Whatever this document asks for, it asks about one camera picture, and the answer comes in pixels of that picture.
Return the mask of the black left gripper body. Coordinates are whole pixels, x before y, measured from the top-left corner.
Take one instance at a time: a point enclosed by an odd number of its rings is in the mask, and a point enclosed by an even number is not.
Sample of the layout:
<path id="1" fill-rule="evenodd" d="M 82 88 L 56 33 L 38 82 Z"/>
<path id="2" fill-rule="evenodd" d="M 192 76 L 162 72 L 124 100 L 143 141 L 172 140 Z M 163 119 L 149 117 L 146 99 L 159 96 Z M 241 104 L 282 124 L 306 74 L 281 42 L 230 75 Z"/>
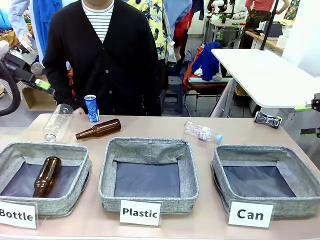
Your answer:
<path id="1" fill-rule="evenodd" d="M 23 59 L 8 52 L 3 57 L 3 60 L 6 67 L 13 72 L 14 76 L 32 75 L 30 65 Z"/>

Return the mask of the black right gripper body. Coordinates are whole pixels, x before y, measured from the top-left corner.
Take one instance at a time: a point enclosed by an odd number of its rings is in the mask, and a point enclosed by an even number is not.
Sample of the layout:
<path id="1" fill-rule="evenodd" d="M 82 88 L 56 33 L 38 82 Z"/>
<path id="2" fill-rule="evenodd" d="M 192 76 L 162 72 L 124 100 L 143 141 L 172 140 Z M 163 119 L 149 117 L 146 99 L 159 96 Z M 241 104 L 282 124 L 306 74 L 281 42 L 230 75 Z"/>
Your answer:
<path id="1" fill-rule="evenodd" d="M 320 93 L 314 95 L 313 100 L 311 101 L 311 108 L 317 112 L 320 112 Z M 315 129 L 316 137 L 320 137 L 320 128 Z"/>

